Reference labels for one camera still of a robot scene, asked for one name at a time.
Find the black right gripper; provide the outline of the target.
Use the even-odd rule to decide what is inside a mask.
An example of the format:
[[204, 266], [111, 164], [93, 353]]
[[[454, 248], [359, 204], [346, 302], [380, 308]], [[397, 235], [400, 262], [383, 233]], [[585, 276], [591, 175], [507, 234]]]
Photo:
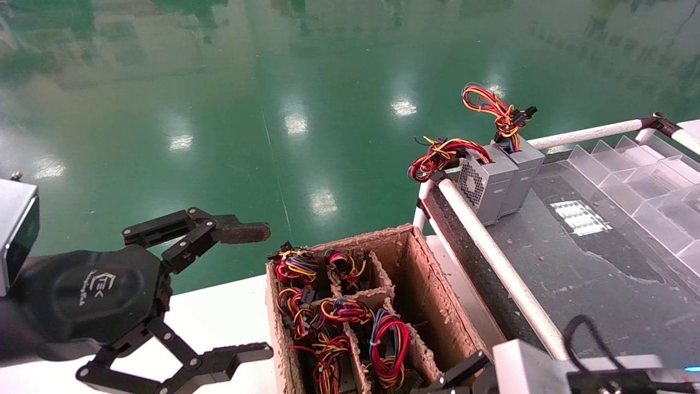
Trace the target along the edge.
[[572, 393], [698, 393], [698, 383], [658, 382], [637, 373], [570, 373], [567, 375], [567, 381]]

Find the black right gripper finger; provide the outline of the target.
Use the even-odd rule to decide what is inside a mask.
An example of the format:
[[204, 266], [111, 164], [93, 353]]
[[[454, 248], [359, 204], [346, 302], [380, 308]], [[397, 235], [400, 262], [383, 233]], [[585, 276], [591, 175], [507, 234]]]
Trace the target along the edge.
[[478, 351], [448, 369], [439, 379], [440, 391], [470, 391], [470, 382], [491, 363], [487, 354]]

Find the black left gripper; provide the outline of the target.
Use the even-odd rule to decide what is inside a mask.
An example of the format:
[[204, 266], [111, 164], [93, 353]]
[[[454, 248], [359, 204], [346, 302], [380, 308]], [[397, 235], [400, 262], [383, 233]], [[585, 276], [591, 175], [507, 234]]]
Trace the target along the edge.
[[[75, 378], [107, 393], [194, 393], [231, 381], [244, 363], [273, 357], [268, 343], [196, 352], [164, 322], [171, 279], [138, 245], [29, 258], [11, 287], [11, 361], [75, 361]], [[112, 369], [157, 339], [182, 366], [163, 382]]]

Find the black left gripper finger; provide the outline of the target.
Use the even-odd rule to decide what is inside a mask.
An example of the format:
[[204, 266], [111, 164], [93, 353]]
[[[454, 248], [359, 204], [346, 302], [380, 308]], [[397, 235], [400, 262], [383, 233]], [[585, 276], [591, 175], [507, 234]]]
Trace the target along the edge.
[[271, 234], [267, 222], [243, 223], [235, 215], [210, 215], [197, 207], [122, 230], [125, 245], [150, 248], [176, 240], [161, 254], [161, 263], [168, 274], [180, 274], [219, 242], [257, 244], [269, 239]]

